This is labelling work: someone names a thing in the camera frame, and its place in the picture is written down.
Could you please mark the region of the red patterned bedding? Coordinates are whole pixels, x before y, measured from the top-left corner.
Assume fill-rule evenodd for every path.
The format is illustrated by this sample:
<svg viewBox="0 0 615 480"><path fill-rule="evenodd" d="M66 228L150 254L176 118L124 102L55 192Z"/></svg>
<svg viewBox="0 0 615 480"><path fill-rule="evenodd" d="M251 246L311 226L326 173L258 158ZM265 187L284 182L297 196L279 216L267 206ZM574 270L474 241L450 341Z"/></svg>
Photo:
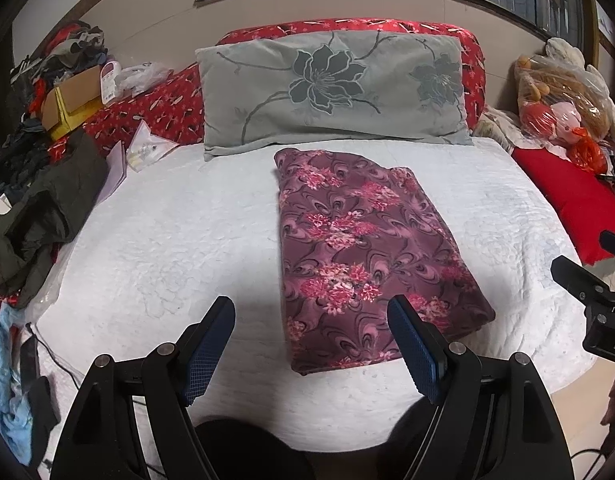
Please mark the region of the red patterned bedding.
<svg viewBox="0 0 615 480"><path fill-rule="evenodd" d="M408 22L393 18L324 18L316 21L295 21L277 25L242 28L228 32L221 44L254 39L279 39L306 32L330 30L372 30L454 36L461 44L463 86L467 124L473 128L484 110L485 58L477 36L457 25L433 22ZM203 141L203 102L199 70L190 65L167 77L147 92L126 98L109 107L101 107L84 122L85 131L96 140L99 151L106 155L117 142L129 146L140 122L147 122L151 132L160 138L181 145Z"/></svg>

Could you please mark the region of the purple floral cloth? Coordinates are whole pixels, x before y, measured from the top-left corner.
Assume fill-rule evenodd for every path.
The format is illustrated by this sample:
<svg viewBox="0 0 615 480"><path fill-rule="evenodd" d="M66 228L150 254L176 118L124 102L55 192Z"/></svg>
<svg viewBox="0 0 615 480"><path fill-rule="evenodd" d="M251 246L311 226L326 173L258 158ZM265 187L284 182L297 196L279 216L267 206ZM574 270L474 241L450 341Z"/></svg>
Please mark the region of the purple floral cloth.
<svg viewBox="0 0 615 480"><path fill-rule="evenodd" d="M400 359L388 303L403 295L449 340L495 318L449 227L405 167L361 155L275 155L283 317L294 372Z"/></svg>

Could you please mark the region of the white paper sheet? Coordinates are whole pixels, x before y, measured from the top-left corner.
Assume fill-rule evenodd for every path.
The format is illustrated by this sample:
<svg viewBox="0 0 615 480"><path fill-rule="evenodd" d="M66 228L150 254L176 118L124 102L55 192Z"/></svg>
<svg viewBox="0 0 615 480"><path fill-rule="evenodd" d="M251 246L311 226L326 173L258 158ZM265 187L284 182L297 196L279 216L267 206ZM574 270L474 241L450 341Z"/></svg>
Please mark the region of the white paper sheet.
<svg viewBox="0 0 615 480"><path fill-rule="evenodd" d="M114 145L108 156L108 177L97 198L97 205L107 200L124 182L127 172L126 152L122 141Z"/></svg>

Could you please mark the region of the bagged stuffed toys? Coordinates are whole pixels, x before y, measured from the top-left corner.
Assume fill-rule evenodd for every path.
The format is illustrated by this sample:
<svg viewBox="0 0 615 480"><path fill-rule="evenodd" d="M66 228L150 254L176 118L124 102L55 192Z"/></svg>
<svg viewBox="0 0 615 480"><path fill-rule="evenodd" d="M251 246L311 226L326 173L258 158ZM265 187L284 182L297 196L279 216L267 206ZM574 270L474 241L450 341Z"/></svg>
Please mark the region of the bagged stuffed toys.
<svg viewBox="0 0 615 480"><path fill-rule="evenodd" d="M615 159L615 104L603 75L580 49L551 38L542 54L513 65L523 134L590 174Z"/></svg>

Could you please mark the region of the red blanket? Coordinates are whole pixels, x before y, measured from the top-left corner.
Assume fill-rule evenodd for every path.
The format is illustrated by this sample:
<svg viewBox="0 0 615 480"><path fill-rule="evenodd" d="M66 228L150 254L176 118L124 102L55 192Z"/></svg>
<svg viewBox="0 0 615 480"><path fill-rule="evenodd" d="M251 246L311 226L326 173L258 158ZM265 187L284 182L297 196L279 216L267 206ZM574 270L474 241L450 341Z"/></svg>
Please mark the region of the red blanket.
<svg viewBox="0 0 615 480"><path fill-rule="evenodd" d="M612 257L599 244L601 232L615 234L615 193L588 172L545 150L515 148L513 159L557 212L581 261Z"/></svg>

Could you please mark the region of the light blue cloth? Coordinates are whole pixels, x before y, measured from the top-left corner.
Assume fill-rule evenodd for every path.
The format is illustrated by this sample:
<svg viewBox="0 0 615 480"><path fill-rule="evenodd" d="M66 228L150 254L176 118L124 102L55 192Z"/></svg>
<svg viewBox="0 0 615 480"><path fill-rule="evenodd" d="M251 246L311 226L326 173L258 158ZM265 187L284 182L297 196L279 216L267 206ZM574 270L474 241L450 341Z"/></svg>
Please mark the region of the light blue cloth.
<svg viewBox="0 0 615 480"><path fill-rule="evenodd" d="M18 462L28 466L33 455L33 415L20 374L12 367L11 330L21 321L21 315L4 301L0 307L0 435Z"/></svg>

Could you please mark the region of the dark olive garment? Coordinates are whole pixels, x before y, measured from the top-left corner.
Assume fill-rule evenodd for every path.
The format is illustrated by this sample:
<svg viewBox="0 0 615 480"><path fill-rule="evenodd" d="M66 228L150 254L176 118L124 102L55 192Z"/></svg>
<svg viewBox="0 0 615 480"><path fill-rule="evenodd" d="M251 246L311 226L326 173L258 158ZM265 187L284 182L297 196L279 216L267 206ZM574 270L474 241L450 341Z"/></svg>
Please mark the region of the dark olive garment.
<svg viewBox="0 0 615 480"><path fill-rule="evenodd" d="M94 138L75 130L63 157L0 217L0 297L16 297L17 309L28 306L53 267L54 250L80 233L108 174Z"/></svg>

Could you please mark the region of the cardboard box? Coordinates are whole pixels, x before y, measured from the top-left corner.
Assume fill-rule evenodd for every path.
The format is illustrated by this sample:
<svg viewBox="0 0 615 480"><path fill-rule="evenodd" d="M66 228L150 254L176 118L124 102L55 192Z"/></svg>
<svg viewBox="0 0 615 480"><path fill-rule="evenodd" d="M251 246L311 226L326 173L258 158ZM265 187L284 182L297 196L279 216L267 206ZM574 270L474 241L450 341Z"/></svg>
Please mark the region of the cardboard box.
<svg viewBox="0 0 615 480"><path fill-rule="evenodd" d="M40 109L42 126L53 141L66 136L101 110L101 67L84 70L53 88Z"/></svg>

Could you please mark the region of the white quilted bedspread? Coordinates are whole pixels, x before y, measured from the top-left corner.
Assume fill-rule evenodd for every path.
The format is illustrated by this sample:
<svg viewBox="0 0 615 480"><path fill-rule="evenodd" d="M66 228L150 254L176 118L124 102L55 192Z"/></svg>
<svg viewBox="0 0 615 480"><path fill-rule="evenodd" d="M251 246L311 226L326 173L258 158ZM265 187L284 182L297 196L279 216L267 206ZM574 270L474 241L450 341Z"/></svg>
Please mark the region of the white quilted bedspread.
<svg viewBox="0 0 615 480"><path fill-rule="evenodd" d="M330 152L406 167L455 237L495 318L466 340L481 356L527 354L549 392L594 364L581 306L551 278L575 250L554 209L494 141L443 145L330 141ZM67 412L94 358L145 356L203 318L219 296L237 322L195 422L254 422L301 451L373 448L418 399L402 360L300 375L281 326L275 148L205 160L199 145L130 174L94 208L73 246L56 301L36 330L64 365L54 381Z"/></svg>

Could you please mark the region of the pile of clothes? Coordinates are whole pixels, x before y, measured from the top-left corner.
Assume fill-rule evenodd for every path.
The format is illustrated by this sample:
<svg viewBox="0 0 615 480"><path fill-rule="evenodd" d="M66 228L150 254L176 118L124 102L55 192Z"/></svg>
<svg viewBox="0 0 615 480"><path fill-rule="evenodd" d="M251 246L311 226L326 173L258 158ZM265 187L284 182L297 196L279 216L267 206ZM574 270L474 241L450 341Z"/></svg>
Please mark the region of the pile of clothes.
<svg viewBox="0 0 615 480"><path fill-rule="evenodd" d="M98 26L76 21L60 28L36 58L24 60L10 72L10 84L30 88L41 79L49 89L68 77L106 62L108 49Z"/></svg>

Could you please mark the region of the grey floral pillow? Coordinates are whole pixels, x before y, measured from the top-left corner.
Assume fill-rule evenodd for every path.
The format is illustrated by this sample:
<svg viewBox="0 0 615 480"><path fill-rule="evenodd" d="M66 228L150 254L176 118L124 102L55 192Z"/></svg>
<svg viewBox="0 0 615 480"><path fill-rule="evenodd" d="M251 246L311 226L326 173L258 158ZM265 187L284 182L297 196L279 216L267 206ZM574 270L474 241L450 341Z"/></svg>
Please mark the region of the grey floral pillow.
<svg viewBox="0 0 615 480"><path fill-rule="evenodd" d="M452 36L308 32L199 49L196 60L208 159L330 140L471 142Z"/></svg>

